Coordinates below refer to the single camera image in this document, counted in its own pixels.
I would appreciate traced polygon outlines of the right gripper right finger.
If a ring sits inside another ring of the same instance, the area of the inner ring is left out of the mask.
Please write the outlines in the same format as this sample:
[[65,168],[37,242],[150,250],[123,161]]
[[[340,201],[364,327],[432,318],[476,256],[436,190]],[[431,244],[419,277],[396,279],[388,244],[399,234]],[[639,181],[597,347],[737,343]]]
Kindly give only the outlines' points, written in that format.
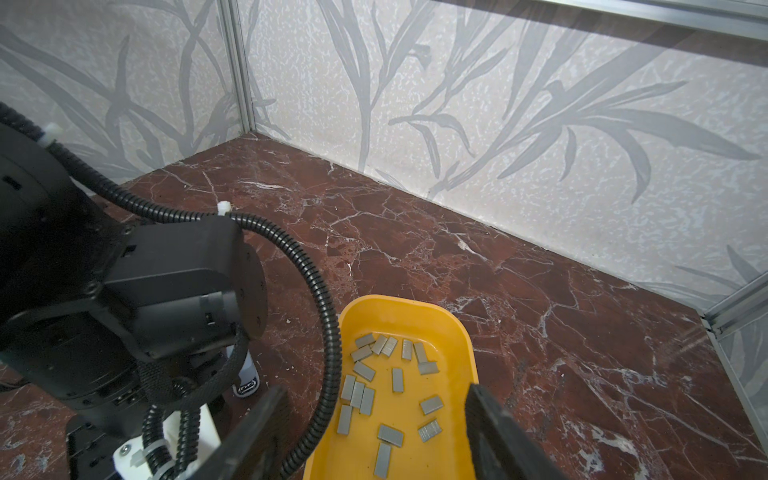
[[549,456],[482,385],[470,385],[464,412],[477,479],[566,479]]

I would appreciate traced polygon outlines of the white mini stapler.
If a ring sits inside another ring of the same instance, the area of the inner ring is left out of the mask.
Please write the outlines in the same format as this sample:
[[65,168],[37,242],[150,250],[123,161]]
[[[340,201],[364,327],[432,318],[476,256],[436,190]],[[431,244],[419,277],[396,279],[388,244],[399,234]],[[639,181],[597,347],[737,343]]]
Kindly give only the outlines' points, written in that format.
[[233,384],[233,394],[240,399],[252,396],[261,385],[261,379],[250,353],[247,353],[238,373],[238,379]]

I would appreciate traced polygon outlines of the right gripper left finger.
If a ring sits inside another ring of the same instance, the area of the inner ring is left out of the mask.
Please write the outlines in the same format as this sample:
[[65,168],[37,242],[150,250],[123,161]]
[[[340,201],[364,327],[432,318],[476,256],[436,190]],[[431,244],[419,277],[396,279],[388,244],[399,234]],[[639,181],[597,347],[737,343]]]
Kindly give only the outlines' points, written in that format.
[[191,479],[279,479],[290,415],[287,391],[269,390]]

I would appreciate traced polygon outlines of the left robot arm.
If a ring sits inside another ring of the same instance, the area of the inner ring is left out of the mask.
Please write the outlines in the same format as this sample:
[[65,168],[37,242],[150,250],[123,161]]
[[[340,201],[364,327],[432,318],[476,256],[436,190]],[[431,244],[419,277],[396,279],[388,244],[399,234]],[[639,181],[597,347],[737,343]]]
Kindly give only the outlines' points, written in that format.
[[[277,389],[201,461],[201,410],[238,381],[266,323],[265,276],[246,232],[281,250],[311,292],[320,397],[291,450],[290,403]],[[288,232],[254,214],[137,196],[2,107],[1,358],[103,432],[139,437],[152,478],[291,477],[331,423],[341,354],[326,282]]]

